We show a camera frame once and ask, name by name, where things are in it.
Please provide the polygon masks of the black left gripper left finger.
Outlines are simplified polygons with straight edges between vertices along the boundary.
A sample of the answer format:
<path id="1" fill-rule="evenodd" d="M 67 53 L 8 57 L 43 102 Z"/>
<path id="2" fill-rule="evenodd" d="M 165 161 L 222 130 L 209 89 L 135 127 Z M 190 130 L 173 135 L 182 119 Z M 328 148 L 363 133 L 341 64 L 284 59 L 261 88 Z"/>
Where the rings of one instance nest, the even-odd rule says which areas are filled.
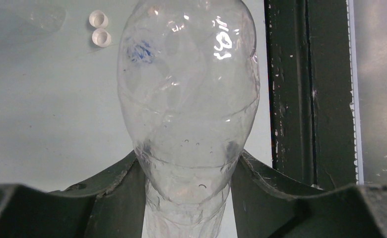
<path id="1" fill-rule="evenodd" d="M 63 191 L 0 184 L 0 238 L 139 238 L 144 183 L 131 152 Z"/>

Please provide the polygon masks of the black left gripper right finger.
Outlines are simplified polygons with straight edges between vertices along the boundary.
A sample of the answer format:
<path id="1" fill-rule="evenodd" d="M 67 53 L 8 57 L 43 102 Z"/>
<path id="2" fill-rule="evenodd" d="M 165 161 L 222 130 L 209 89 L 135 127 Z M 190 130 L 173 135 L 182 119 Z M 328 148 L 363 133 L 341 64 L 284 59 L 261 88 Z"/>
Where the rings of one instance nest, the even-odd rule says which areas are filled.
<path id="1" fill-rule="evenodd" d="M 387 185 L 324 191 L 244 151 L 231 192 L 240 238 L 387 238 Z"/>

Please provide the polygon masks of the small clear plastic bottle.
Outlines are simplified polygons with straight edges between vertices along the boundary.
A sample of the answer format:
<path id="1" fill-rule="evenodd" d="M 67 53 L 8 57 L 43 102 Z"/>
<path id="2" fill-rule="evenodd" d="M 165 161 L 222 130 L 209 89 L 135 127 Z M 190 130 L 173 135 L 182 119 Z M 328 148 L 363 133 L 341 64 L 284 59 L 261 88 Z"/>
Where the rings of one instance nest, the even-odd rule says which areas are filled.
<path id="1" fill-rule="evenodd" d="M 142 40 L 152 63 L 131 62 Z M 146 176 L 149 238 L 215 238 L 259 104 L 257 36 L 241 0 L 141 0 L 119 45 L 118 96 Z"/>

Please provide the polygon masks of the clear ribbed plastic bottle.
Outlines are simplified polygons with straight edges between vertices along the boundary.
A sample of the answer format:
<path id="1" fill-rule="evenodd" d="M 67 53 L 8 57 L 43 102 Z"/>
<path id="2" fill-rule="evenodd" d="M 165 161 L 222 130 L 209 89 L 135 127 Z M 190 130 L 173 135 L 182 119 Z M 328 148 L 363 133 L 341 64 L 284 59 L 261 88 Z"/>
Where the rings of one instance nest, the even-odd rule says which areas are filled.
<path id="1" fill-rule="evenodd" d="M 0 40 L 55 33 L 65 18 L 66 9 L 53 0 L 0 0 Z"/>

